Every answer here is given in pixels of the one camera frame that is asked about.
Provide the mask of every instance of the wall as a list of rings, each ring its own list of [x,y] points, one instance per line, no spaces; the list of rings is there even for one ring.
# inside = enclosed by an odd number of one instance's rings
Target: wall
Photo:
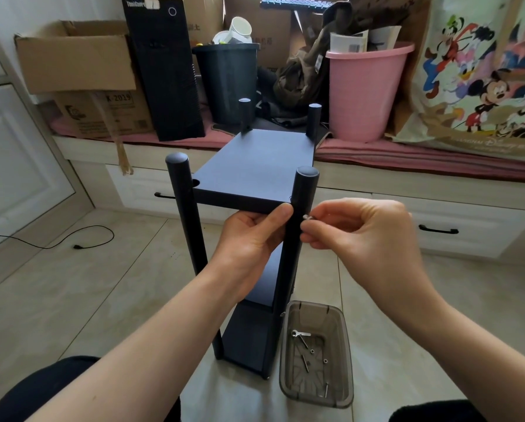
[[[121,0],[0,0],[0,44],[22,78],[13,36],[55,20],[124,19]],[[48,98],[33,98],[44,101]]]

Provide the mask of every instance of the pink trash can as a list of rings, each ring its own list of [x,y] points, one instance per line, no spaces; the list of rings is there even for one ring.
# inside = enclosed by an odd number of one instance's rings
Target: pink trash can
[[[411,42],[364,53],[327,52],[330,59],[329,127],[343,141],[372,142],[387,126]]]

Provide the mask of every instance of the mickey mouse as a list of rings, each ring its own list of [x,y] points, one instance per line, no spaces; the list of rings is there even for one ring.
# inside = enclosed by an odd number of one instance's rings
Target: mickey mouse
[[[487,113],[509,95],[510,86],[500,77],[499,72],[509,72],[509,70],[493,71],[488,81],[476,80],[469,85],[468,95],[479,96],[482,104],[477,105],[475,112],[471,113],[465,120],[468,132],[471,131],[472,127],[477,127],[477,131],[482,132],[481,123],[487,120]]]

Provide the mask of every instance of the person's left hand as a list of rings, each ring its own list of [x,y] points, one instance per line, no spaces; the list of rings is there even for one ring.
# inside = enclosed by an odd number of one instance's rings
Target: person's left hand
[[[252,290],[274,249],[284,240],[284,225],[294,209],[282,203],[269,215],[237,212],[225,221],[208,267],[236,284],[237,301]]]

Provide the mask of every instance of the hand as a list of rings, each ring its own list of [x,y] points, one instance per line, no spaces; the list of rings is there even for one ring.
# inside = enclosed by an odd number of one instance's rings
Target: hand
[[[393,321],[427,316],[441,297],[424,272],[415,226],[397,201],[324,201],[302,222],[301,241],[332,249],[348,272]]]
[[[269,215],[237,212],[225,221],[208,266],[236,284],[237,301],[259,280],[270,254],[284,240],[284,225],[293,213],[292,205],[283,203]]]

